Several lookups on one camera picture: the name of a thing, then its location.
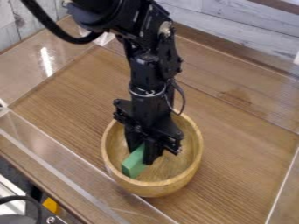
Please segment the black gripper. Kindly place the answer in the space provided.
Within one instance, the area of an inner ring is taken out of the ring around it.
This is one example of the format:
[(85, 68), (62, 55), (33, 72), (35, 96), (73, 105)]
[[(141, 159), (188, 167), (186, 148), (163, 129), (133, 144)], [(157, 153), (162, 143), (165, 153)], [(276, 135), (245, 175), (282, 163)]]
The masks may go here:
[(176, 124), (173, 114), (182, 114), (174, 110), (174, 88), (161, 87), (157, 90), (141, 91), (131, 88), (130, 100), (115, 99), (114, 118), (126, 127), (126, 143), (131, 152), (145, 144), (143, 163), (151, 165), (170, 151), (180, 154), (184, 131)]

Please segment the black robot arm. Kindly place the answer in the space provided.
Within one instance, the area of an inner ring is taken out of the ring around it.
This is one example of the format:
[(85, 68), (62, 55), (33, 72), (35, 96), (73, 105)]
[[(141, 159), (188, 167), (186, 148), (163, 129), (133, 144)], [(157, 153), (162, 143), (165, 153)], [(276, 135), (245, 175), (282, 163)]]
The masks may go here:
[(176, 47), (170, 12), (155, 0), (70, 0), (66, 8), (91, 32), (114, 32), (131, 69), (129, 100), (117, 99), (114, 118), (126, 126), (131, 151), (143, 145), (150, 165), (165, 151), (177, 154), (184, 131), (173, 120), (176, 75), (184, 58)]

